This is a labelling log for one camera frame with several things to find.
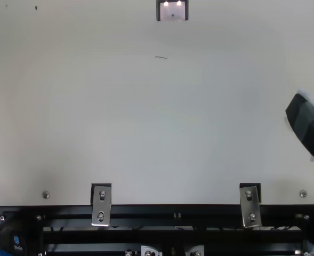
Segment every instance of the white wall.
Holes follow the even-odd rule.
[[[0,205],[89,204],[91,183],[114,204],[238,204],[240,182],[314,203],[284,121],[298,87],[314,97],[314,0],[155,8],[0,0]]]

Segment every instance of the black frame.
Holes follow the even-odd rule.
[[[42,240],[37,252],[46,255],[124,255],[129,248],[120,247],[122,243],[132,247],[137,243],[159,244],[166,256],[171,256],[171,246],[183,244],[203,244],[206,255],[294,255],[294,250],[308,250],[307,241],[314,244],[314,205],[260,205],[260,211],[263,226],[297,226],[301,230],[244,229],[240,205],[112,205],[111,226],[191,226],[193,230],[62,232],[43,231],[43,227],[90,227],[92,206],[0,206],[0,217],[5,217],[0,221],[0,230],[14,221],[33,223]],[[118,244],[119,249],[70,251],[79,244],[101,243]],[[68,244],[67,251],[52,249],[57,244],[62,248]]]

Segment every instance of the metal clip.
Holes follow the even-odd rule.
[[[240,202],[245,228],[262,225],[257,187],[240,188]]]
[[[109,227],[112,187],[95,186],[93,193],[92,226]]]
[[[204,256],[204,245],[185,248],[186,256]]]
[[[141,256],[152,256],[153,253],[155,256],[163,256],[162,251],[158,248],[149,245],[141,246]]]

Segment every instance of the blue logo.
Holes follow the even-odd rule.
[[[18,238],[18,236],[14,236],[14,237],[13,237],[13,240],[14,240],[14,242],[15,242],[16,244],[19,244],[19,238]]]

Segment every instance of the screw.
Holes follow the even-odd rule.
[[[254,222],[255,220],[256,220],[256,216],[255,216],[255,214],[254,213],[250,213],[249,214],[249,220],[251,221],[251,222]]]
[[[247,190],[245,195],[246,195],[248,201],[252,200],[252,192],[251,191]]]
[[[103,201],[104,200],[104,197],[106,195],[106,191],[100,191],[100,200]]]
[[[305,189],[301,189],[299,192],[301,197],[306,197],[307,196],[307,191]]]
[[[42,196],[43,196],[43,198],[48,199],[48,198],[50,197],[49,191],[44,191],[44,192],[42,193]]]
[[[103,212],[100,212],[100,213],[98,214],[98,220],[99,220],[100,222],[103,222],[103,219],[104,219],[104,214],[103,214]]]

